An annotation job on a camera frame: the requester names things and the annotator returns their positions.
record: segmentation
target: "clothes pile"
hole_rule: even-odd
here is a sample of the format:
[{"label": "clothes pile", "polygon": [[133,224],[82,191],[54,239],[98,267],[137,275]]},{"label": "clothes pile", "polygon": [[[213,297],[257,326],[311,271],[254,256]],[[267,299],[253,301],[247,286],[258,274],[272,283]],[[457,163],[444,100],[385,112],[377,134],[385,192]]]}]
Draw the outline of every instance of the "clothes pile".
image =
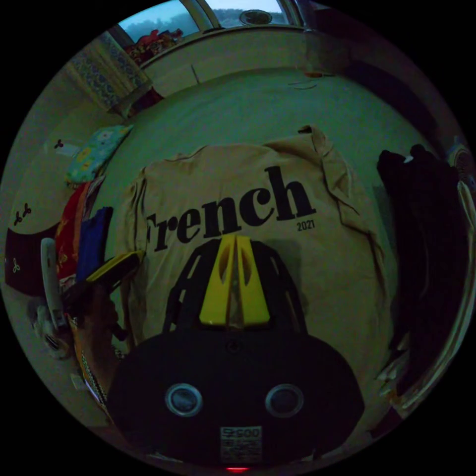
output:
[{"label": "clothes pile", "polygon": [[391,199],[399,258],[399,315],[393,355],[378,378],[406,416],[461,345],[476,292],[476,212],[456,168],[423,146],[377,165]]}]

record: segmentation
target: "red cloth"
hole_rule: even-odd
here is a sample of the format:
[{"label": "red cloth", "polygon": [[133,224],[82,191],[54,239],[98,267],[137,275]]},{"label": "red cloth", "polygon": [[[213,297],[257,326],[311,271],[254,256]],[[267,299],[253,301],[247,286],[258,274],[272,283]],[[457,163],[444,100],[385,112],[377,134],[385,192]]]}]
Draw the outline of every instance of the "red cloth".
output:
[{"label": "red cloth", "polygon": [[[106,176],[103,175],[91,182],[82,183],[64,208],[55,236],[57,253],[56,273],[61,287],[65,283],[65,278],[76,274],[81,224],[89,218],[105,178]],[[74,279],[67,280],[67,283],[66,287],[69,287],[71,283],[74,284]]]},{"label": "red cloth", "polygon": [[55,236],[58,279],[76,273],[84,204],[90,185],[91,182],[81,184],[69,199],[61,216]]}]

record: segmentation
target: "curtain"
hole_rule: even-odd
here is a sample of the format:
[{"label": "curtain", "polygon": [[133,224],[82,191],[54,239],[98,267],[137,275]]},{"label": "curtain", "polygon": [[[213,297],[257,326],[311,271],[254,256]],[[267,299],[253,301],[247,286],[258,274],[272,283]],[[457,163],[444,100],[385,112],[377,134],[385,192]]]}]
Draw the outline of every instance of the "curtain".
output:
[{"label": "curtain", "polygon": [[152,80],[108,32],[76,54],[65,71],[98,106],[123,118],[152,88]]}]

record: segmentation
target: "pillow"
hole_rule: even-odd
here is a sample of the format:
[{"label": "pillow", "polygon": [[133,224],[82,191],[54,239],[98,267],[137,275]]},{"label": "pillow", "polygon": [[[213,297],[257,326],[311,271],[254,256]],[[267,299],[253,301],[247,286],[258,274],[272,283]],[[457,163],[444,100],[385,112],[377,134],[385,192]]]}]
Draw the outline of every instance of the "pillow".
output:
[{"label": "pillow", "polygon": [[98,129],[73,156],[65,181],[71,188],[102,175],[109,160],[130,133],[133,125],[115,125]]}]

